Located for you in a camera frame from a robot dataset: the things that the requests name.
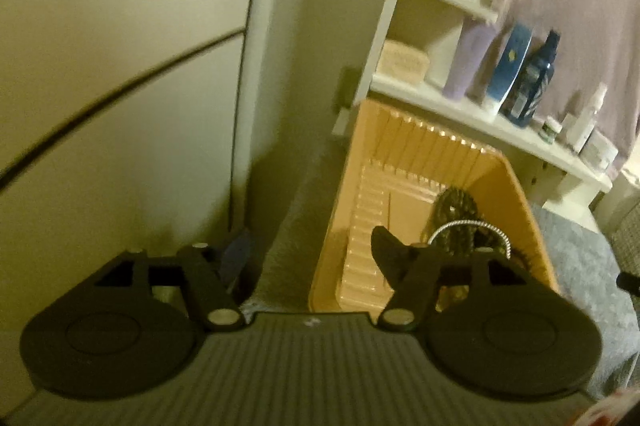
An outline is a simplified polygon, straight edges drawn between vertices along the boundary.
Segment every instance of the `cable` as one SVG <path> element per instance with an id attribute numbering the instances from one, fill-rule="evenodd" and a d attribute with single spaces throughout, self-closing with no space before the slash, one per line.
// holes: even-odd
<path id="1" fill-rule="evenodd" d="M 179 54 L 178 56 L 166 60 L 161 64 L 153 67 L 150 70 L 142 73 L 142 75 L 133 77 L 125 82 L 122 86 L 111 91 L 107 95 L 101 97 L 90 105 L 82 109 L 78 114 L 71 117 L 65 123 L 62 123 L 57 128 L 53 129 L 47 136 L 41 141 L 32 146 L 29 150 L 24 152 L 13 164 L 2 170 L 0 173 L 0 192 L 6 189 L 9 184 L 16 180 L 21 174 L 23 174 L 28 168 L 33 166 L 44 154 L 49 152 L 53 146 L 65 139 L 69 134 L 77 130 L 80 126 L 91 120 L 98 115 L 102 110 L 111 107 L 112 104 L 120 101 L 128 94 L 136 91 L 138 88 L 145 86 L 150 81 L 158 78 L 159 76 L 173 70 L 188 60 L 198 57 L 200 54 L 208 52 L 212 48 L 226 43 L 233 38 L 244 34 L 244 28 L 238 28 L 233 32 L 228 32 L 224 36 L 220 36 L 214 40 L 207 41 L 207 43 L 200 44 L 187 50 L 186 52 Z"/>
<path id="2" fill-rule="evenodd" d="M 495 225 L 491 225 L 490 223 L 487 223 L 482 220 L 453 220 L 453 221 L 447 222 L 446 224 L 439 226 L 439 228 L 437 228 L 433 232 L 429 241 L 427 242 L 427 245 L 431 245 L 433 243 L 433 240 L 435 240 L 436 237 L 442 231 L 445 231 L 449 227 L 455 227 L 457 225 L 475 225 L 476 227 L 485 227 L 490 231 L 494 231 L 495 234 L 497 234 L 504 242 L 504 248 L 505 248 L 504 255 L 507 257 L 507 259 L 511 259 L 511 242 L 509 241 L 509 238 L 507 237 L 507 235 L 504 234 L 504 232 L 501 231 L 501 229 L 498 229 Z"/>

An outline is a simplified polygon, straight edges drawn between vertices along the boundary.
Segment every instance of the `gray carpet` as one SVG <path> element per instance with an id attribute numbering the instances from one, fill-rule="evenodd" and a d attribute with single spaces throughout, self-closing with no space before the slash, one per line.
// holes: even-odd
<path id="1" fill-rule="evenodd" d="M 319 252 L 340 183 L 346 149 L 328 141 L 306 177 L 265 256 L 254 294 L 242 306 L 256 311 L 306 312 Z M 604 340 L 600 365 L 588 387 L 596 398 L 626 386 L 640 350 L 638 321 L 628 295 L 615 286 L 620 272 L 607 240 L 540 207 L 533 213 L 564 296 L 598 324 Z"/>
<path id="2" fill-rule="evenodd" d="M 609 236 L 618 265 L 623 271 L 640 275 L 640 203 L 626 215 Z M 631 296 L 631 301 L 640 316 L 640 298 Z"/>

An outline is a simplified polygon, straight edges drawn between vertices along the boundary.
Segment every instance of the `white wall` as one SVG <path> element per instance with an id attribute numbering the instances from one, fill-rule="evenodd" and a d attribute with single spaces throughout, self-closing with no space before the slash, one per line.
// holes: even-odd
<path id="1" fill-rule="evenodd" d="M 0 0 L 0 168 L 141 71 L 243 28 L 249 0 Z M 27 320 L 127 247 L 222 242 L 242 36 L 103 112 L 0 193 L 0 415 Z"/>
<path id="2" fill-rule="evenodd" d="M 358 78 L 384 0 L 275 0 L 255 113 L 248 222 L 273 240 L 306 164 L 329 135 L 344 74 Z"/>

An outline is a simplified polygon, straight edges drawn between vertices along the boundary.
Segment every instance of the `ribbed gray platform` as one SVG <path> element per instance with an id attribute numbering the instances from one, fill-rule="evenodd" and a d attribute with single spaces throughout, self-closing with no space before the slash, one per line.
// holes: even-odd
<path id="1" fill-rule="evenodd" d="M 174 379 L 118 401 L 39 391 L 13 426 L 564 426 L 591 405 L 578 393 L 526 404 L 476 395 L 441 374 L 417 341 L 365 314 L 259 314 L 213 334 Z"/>

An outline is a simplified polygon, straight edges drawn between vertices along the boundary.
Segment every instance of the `purple tube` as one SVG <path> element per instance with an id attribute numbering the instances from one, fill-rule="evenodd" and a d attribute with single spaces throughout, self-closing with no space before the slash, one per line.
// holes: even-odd
<path id="1" fill-rule="evenodd" d="M 442 88 L 444 97 L 460 100 L 476 76 L 480 63 L 497 31 L 493 25 L 472 18 L 465 18 L 458 40 L 447 83 Z"/>

